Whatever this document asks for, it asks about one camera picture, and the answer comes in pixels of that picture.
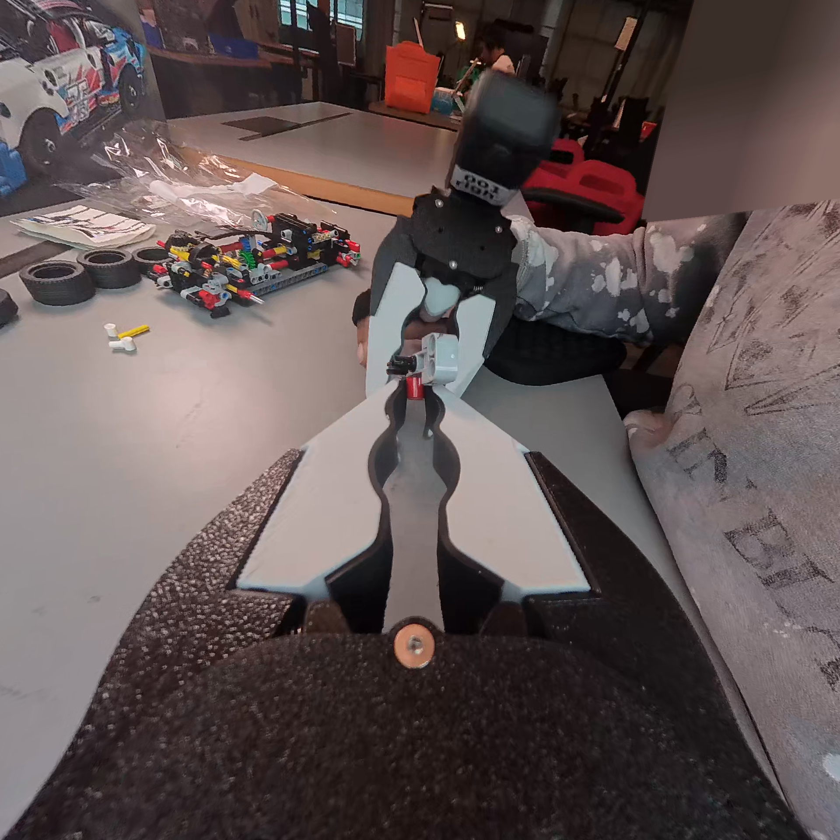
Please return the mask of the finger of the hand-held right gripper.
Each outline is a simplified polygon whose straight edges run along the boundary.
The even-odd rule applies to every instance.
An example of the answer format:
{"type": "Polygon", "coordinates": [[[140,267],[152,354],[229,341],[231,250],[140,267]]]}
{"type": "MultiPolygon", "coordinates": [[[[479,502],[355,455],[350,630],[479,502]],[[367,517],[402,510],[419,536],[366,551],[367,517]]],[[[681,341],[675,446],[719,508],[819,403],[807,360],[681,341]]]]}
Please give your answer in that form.
{"type": "Polygon", "coordinates": [[[392,357],[402,354],[403,333],[426,297],[423,279],[413,267],[396,262],[380,302],[371,312],[367,343],[365,396],[371,397],[390,379],[392,357]]]}
{"type": "Polygon", "coordinates": [[[486,360],[486,345],[496,302],[485,295],[461,300],[454,309],[458,336],[458,371],[445,388],[461,397],[486,360]]]}

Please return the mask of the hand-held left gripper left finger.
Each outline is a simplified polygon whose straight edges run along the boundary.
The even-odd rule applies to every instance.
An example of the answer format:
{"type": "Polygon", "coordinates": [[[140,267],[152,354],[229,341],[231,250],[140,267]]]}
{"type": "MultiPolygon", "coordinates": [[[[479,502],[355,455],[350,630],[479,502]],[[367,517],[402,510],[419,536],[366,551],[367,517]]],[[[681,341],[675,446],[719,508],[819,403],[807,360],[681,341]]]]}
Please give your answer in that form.
{"type": "Polygon", "coordinates": [[[393,562],[384,484],[405,414],[405,387],[391,381],[304,445],[236,589],[331,601],[350,630],[382,632],[393,562]]]}

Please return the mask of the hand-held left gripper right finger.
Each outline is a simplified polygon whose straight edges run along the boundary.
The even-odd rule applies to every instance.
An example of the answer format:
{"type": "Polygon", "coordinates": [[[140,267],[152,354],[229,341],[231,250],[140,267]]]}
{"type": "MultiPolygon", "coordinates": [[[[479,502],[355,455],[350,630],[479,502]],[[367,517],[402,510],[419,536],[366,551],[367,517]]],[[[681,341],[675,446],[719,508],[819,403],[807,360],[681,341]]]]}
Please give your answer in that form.
{"type": "Polygon", "coordinates": [[[445,486],[437,527],[444,630],[477,634],[499,605],[590,596],[531,453],[441,385],[425,386],[425,403],[445,486]]]}

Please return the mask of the light grey connector brick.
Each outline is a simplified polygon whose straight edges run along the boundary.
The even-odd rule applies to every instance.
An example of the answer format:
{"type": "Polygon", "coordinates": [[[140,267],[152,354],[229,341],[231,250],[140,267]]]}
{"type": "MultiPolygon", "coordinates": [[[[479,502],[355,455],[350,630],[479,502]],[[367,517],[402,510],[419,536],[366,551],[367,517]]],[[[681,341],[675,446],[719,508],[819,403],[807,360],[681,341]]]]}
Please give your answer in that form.
{"type": "Polygon", "coordinates": [[[454,334],[431,332],[422,338],[416,358],[423,385],[448,385],[458,375],[459,340],[454,334]]]}

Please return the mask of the person's right forearm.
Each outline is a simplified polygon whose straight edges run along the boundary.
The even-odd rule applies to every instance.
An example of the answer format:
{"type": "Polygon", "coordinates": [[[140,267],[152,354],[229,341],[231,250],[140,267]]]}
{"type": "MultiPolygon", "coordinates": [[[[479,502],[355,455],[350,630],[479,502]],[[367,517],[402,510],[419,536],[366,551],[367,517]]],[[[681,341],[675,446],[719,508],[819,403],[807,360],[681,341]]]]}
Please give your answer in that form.
{"type": "Polygon", "coordinates": [[[596,236],[511,216],[515,315],[636,345],[685,341],[752,211],[596,236]]]}

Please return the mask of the grey desk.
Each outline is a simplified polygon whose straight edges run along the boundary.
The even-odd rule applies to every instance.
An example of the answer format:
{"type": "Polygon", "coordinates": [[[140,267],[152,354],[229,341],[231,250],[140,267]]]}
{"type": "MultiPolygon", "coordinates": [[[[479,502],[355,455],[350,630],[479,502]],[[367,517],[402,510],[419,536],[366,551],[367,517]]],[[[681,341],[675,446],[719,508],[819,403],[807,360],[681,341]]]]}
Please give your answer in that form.
{"type": "Polygon", "coordinates": [[[2,838],[802,838],[679,577],[525,445],[591,583],[444,630],[425,402],[384,484],[381,633],[240,591],[362,403],[340,269],[211,324],[163,292],[2,328],[2,838]],[[103,325],[147,324],[133,353],[103,325]]]}

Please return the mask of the brick-built toy car chassis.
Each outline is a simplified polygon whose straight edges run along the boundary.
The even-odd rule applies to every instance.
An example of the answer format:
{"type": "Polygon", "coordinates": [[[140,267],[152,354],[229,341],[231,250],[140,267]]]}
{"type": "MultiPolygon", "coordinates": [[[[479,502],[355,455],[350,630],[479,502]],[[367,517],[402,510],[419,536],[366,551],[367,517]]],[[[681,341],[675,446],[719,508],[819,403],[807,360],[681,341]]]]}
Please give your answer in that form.
{"type": "Polygon", "coordinates": [[[261,305],[272,292],[360,262],[361,246],[336,224],[260,211],[253,222],[216,233],[177,230],[159,242],[164,257],[144,275],[217,320],[230,314],[231,302],[261,305]]]}

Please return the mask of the grey table with wooden edge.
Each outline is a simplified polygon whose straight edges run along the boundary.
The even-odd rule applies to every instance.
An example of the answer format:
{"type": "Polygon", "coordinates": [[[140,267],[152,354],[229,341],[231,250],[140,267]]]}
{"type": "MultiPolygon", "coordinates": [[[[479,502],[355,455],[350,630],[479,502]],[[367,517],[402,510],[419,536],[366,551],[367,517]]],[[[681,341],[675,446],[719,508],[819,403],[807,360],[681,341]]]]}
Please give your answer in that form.
{"type": "Polygon", "coordinates": [[[214,155],[293,192],[393,216],[443,187],[456,132],[326,102],[225,112],[167,123],[192,155],[214,155]]]}

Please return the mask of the orange bin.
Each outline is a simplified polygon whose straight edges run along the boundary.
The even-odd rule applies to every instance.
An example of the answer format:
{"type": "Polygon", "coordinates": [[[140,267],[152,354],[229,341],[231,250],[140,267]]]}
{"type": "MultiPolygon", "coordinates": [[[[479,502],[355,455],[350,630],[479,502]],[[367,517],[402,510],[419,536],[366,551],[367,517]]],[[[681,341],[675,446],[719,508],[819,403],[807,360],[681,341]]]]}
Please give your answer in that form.
{"type": "Polygon", "coordinates": [[[385,49],[384,103],[390,109],[428,114],[437,86],[440,58],[403,41],[385,49]]]}

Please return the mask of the clear plastic bag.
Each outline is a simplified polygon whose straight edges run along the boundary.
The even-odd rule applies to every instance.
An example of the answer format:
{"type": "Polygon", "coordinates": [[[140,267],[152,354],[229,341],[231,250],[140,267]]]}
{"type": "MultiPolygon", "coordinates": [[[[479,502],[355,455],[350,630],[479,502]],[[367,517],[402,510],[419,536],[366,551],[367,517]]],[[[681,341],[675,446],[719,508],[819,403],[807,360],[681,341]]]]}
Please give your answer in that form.
{"type": "Polygon", "coordinates": [[[295,215],[337,225],[324,203],[302,195],[277,175],[263,175],[213,153],[188,148],[162,122],[130,122],[58,170],[56,183],[116,211],[168,224],[192,221],[249,227],[256,216],[295,215]]]}

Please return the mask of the paned window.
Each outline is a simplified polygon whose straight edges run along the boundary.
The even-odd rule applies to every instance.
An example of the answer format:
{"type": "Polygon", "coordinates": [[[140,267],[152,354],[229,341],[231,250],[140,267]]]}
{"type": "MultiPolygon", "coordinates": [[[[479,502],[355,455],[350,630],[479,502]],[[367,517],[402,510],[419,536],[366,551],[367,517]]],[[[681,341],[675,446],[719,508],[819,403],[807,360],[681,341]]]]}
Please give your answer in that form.
{"type": "MultiPolygon", "coordinates": [[[[278,1],[279,21],[284,26],[291,26],[292,7],[297,13],[297,26],[310,29],[308,24],[307,5],[317,5],[315,1],[278,1]]],[[[361,37],[364,22],[364,1],[331,1],[329,16],[331,20],[354,28],[357,36],[361,37]]]]}

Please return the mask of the wooden workbench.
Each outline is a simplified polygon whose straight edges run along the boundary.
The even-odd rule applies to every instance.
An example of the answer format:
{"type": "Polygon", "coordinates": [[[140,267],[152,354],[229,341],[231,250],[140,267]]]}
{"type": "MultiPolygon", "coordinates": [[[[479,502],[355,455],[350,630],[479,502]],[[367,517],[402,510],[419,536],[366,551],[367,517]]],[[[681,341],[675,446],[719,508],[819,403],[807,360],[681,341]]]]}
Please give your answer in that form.
{"type": "Polygon", "coordinates": [[[289,59],[244,59],[149,48],[167,120],[303,102],[300,69],[289,59]]]}

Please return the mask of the sticker sheet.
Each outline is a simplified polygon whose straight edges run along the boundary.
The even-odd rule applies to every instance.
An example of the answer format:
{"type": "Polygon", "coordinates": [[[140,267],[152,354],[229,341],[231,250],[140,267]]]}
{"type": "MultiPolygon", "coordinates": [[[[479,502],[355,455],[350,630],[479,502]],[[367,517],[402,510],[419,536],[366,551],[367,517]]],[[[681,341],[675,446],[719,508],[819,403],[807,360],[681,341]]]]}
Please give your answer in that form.
{"type": "Polygon", "coordinates": [[[120,248],[154,238],[156,226],[86,205],[11,221],[29,237],[75,249],[120,248]]]}

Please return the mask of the black toy car box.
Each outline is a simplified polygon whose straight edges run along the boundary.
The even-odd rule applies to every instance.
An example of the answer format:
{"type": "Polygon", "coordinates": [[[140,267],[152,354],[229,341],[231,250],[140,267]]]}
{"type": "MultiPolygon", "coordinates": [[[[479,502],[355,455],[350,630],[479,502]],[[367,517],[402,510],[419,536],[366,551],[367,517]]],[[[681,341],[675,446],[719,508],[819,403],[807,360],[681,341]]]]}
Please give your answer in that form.
{"type": "Polygon", "coordinates": [[[102,145],[165,119],[136,2],[1,2],[2,215],[107,180],[102,145]]]}

